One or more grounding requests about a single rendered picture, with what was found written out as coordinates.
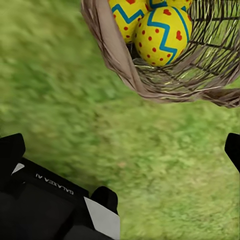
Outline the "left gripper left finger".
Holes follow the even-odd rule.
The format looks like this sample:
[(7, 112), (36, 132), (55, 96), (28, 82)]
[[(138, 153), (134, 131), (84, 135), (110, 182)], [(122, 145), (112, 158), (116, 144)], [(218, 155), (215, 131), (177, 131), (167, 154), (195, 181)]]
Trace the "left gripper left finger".
[(25, 151), (21, 133), (0, 138), (0, 192)]

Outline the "wicker basket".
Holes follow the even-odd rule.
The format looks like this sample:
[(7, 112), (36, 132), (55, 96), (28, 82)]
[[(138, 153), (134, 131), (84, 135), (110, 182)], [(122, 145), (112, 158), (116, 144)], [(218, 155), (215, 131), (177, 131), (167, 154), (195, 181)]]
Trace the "wicker basket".
[[(240, 15), (232, 16), (231, 11), (230, 17), (224, 17), (226, 0), (219, 0), (218, 15), (221, 9), (221, 17), (213, 16), (216, 0), (202, 0), (202, 6), (200, 0), (193, 0), (193, 7), (188, 9), (192, 23), (188, 46), (180, 57), (163, 67), (148, 65), (139, 54), (133, 54), (133, 43), (125, 42), (108, 0), (80, 1), (81, 15), (99, 46), (106, 67), (116, 72), (126, 86), (143, 99), (158, 104), (192, 103), (201, 99), (228, 109), (240, 107), (240, 88), (224, 89), (240, 77), (240, 27), (232, 35), (229, 45), (225, 46), (235, 29), (234, 25), (240, 21)], [(227, 23), (220, 45), (209, 43), (220, 24), (230, 20), (233, 23), (229, 29)], [(206, 39), (207, 29), (213, 21), (219, 21), (219, 24)], [(200, 29), (203, 23), (204, 27)], [(211, 47), (212, 52), (216, 49), (213, 56), (208, 54), (203, 59)], [(222, 49), (225, 51), (219, 55)], [(184, 58), (187, 54), (189, 56)], [(203, 66), (210, 57), (210, 61)], [(200, 69), (201, 73), (181, 77), (195, 68)]]

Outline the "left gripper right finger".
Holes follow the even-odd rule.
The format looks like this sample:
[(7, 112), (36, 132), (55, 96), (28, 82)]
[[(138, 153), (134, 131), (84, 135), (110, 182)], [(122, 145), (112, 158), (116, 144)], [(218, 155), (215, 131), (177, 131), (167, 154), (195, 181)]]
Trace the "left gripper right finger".
[(240, 135), (236, 133), (229, 133), (224, 150), (236, 166), (237, 170), (240, 172)]

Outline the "easter egg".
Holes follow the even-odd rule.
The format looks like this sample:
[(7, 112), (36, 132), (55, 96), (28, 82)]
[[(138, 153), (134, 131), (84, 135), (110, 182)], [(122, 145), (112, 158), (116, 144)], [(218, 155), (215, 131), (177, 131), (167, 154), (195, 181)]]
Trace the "easter egg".
[(194, 0), (146, 0), (148, 10), (161, 6), (174, 6), (188, 11)]
[(124, 41), (135, 43), (134, 32), (138, 20), (148, 12), (146, 0), (108, 0)]
[(135, 51), (150, 66), (167, 66), (185, 51), (193, 34), (192, 25), (188, 11), (181, 8), (148, 10), (135, 27)]

